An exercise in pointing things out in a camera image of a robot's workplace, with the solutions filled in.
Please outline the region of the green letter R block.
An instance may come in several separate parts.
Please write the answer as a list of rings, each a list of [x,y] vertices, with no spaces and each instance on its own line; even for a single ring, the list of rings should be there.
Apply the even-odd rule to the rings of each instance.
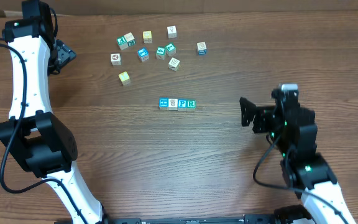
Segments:
[[[187,100],[186,110],[187,111],[195,111],[196,110],[196,100]]]

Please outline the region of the blue letter P block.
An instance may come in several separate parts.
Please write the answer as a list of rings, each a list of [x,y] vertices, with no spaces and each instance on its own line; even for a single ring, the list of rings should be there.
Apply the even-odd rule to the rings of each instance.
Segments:
[[[187,100],[186,99],[178,99],[178,111],[186,111],[187,109]]]

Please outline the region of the blue arrows block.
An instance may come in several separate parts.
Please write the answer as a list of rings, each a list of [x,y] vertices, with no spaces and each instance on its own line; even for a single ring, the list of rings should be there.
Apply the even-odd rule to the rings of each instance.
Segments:
[[[160,98],[158,105],[160,110],[168,110],[168,98]]]

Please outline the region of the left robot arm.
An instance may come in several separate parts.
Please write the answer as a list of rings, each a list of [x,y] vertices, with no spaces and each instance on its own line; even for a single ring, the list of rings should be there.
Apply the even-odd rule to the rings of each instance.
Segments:
[[[2,31],[4,46],[12,58],[13,96],[8,120],[0,123],[0,141],[6,148],[0,168],[1,186],[15,192],[4,181],[7,157],[11,155],[22,170],[39,179],[19,193],[48,184],[68,210],[72,223],[109,223],[103,205],[79,171],[74,135],[53,114],[50,104],[48,76],[60,73],[76,53],[57,39],[57,17],[48,4],[23,1],[22,15],[22,19],[6,22]]]

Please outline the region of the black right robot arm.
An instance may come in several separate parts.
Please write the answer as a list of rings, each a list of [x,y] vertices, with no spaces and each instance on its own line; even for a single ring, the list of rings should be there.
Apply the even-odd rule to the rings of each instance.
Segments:
[[[276,223],[354,223],[336,175],[316,151],[315,112],[300,105],[296,90],[274,89],[272,98],[273,106],[256,106],[244,97],[239,103],[242,125],[252,125],[256,134],[264,133],[270,144],[257,165],[273,149],[283,156],[280,166],[285,185],[256,183],[294,192],[301,200],[299,205],[277,209]]]

